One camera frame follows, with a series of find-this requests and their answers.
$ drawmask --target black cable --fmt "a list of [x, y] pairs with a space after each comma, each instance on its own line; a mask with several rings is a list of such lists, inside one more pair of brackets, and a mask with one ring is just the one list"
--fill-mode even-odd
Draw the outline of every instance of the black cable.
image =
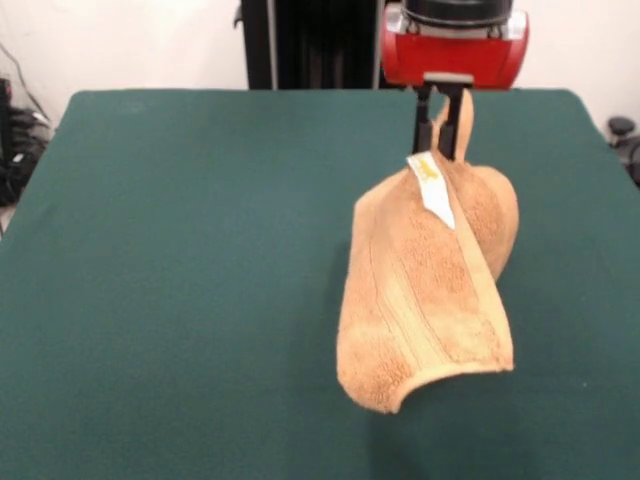
[[36, 109], [38, 109], [38, 111], [42, 114], [44, 118], [46, 118], [47, 120], [50, 120], [46, 112], [44, 111], [44, 108], [42, 108], [42, 105], [40, 105], [36, 97], [34, 97], [33, 94], [29, 91], [29, 87], [27, 87], [27, 81], [24, 78], [24, 74], [22, 73], [22, 67], [20, 66], [20, 62], [18, 62], [18, 59], [11, 54], [11, 52], [7, 49], [7, 47], [4, 46], [2, 42], [0, 42], [0, 51], [4, 53], [4, 55], [9, 59], [9, 61], [11, 61], [11, 63], [13, 63], [13, 65], [16, 67], [16, 71], [18, 72], [18, 78], [20, 79], [22, 88], [24, 88], [24, 91], [27, 94], [27, 97], [29, 97], [29, 100], [31, 100], [31, 103], [33, 103], [33, 105], [36, 107]]

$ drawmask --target green felt surface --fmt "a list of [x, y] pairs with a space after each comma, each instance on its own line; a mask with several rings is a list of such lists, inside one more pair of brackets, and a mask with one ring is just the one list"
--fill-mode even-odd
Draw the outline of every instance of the green felt surface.
[[516, 370], [398, 416], [335, 376], [352, 205], [397, 92], [76, 96], [0, 243], [0, 478], [637, 479], [640, 196], [566, 92], [476, 96], [520, 198]]

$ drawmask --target towel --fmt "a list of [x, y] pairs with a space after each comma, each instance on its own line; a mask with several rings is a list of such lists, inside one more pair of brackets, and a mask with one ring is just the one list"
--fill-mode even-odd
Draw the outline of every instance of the towel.
[[[446, 115], [445, 105], [434, 138]], [[425, 208], [408, 167], [355, 205], [337, 376], [362, 407], [397, 413], [429, 383], [514, 368], [495, 280], [514, 245], [517, 198], [500, 172], [464, 160], [472, 125], [465, 92], [456, 160], [437, 150], [430, 157], [445, 182], [454, 228]]]

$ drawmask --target red robot part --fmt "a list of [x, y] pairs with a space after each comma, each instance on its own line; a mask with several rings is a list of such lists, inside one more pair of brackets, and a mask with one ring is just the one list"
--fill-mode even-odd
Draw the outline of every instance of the red robot part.
[[449, 73], [472, 76], [473, 88], [506, 90], [524, 62], [529, 22], [523, 12], [503, 30], [493, 32], [409, 27], [410, 21], [393, 4], [387, 7], [385, 17], [382, 64], [391, 84], [421, 87], [425, 74]]

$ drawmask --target white tag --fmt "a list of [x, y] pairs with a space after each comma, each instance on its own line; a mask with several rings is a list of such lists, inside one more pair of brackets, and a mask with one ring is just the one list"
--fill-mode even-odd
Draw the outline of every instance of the white tag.
[[452, 230], [456, 228], [456, 221], [449, 203], [447, 182], [433, 159], [431, 152], [418, 153], [407, 157], [411, 170], [418, 178], [422, 203]]

